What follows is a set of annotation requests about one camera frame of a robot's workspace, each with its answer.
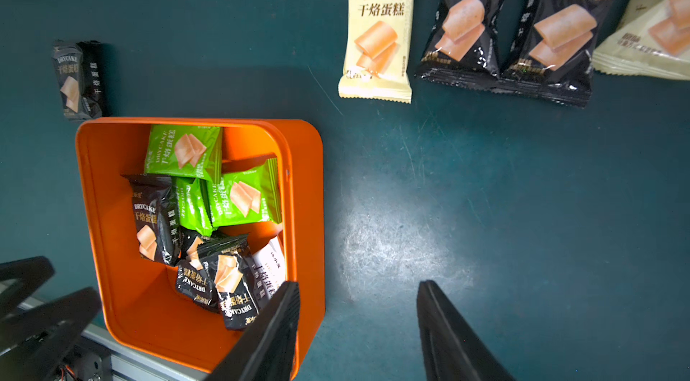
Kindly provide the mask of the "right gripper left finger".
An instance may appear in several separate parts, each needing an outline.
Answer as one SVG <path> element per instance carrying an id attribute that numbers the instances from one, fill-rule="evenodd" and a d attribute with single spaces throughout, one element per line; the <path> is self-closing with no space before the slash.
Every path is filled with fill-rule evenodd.
<path id="1" fill-rule="evenodd" d="M 291 379 L 299 318 L 298 284 L 286 281 L 207 379 Z"/>

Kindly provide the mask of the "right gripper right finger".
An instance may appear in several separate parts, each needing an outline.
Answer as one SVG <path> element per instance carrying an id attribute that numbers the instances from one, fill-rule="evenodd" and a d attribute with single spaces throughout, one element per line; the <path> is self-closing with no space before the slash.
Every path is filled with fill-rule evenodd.
<path id="1" fill-rule="evenodd" d="M 419 285 L 417 314 L 427 379 L 514 379 L 433 280 Z"/>

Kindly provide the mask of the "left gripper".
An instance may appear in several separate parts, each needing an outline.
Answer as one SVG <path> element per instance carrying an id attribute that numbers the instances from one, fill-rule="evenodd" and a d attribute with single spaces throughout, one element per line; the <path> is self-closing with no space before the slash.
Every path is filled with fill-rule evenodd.
<path id="1" fill-rule="evenodd" d="M 44 256 L 3 262 L 1 280 L 1 379 L 50 380 L 84 329 L 101 311 L 99 293 L 79 289 L 48 303 L 17 311 L 55 273 Z"/>

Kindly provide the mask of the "orange storage box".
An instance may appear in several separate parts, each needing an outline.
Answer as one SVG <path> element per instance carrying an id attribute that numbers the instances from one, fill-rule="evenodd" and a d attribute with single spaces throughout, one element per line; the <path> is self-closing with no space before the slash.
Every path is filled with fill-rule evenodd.
<path id="1" fill-rule="evenodd" d="M 101 118 L 82 124 L 75 149 L 105 323 L 121 344 L 210 372 L 236 345 L 239 332 L 220 315 L 177 292 L 173 267 L 138 250 L 130 174 L 144 170 L 151 118 Z M 300 365 L 325 318 L 323 141 L 303 120 L 208 119 L 220 127 L 226 170 L 276 157 L 283 221 L 237 226 L 251 248 L 280 237 L 287 277 L 299 285 L 301 308 L 294 363 Z"/>

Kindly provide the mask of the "black cookie packet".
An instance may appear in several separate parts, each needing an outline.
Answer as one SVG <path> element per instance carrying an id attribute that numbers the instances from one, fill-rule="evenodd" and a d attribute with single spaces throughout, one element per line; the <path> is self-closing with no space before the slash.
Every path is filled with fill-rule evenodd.
<path id="1" fill-rule="evenodd" d="M 528 0 L 497 93 L 585 107 L 593 51 L 615 0 Z"/>
<path id="2" fill-rule="evenodd" d="M 107 114 L 104 45 L 99 41 L 55 41 L 51 62 L 66 119 L 95 120 Z"/>
<path id="3" fill-rule="evenodd" d="M 473 90 L 498 84 L 497 19 L 504 0 L 441 0 L 416 77 Z"/>

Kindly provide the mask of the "cream cookie packet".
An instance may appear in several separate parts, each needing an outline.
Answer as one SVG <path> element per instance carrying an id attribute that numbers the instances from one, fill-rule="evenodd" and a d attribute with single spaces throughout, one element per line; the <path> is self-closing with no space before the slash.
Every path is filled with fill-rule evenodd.
<path id="1" fill-rule="evenodd" d="M 414 0 L 349 0 L 342 98 L 409 104 Z"/>
<path id="2" fill-rule="evenodd" d="M 689 0 L 629 0 L 617 30 L 593 56 L 609 75 L 689 79 Z"/>

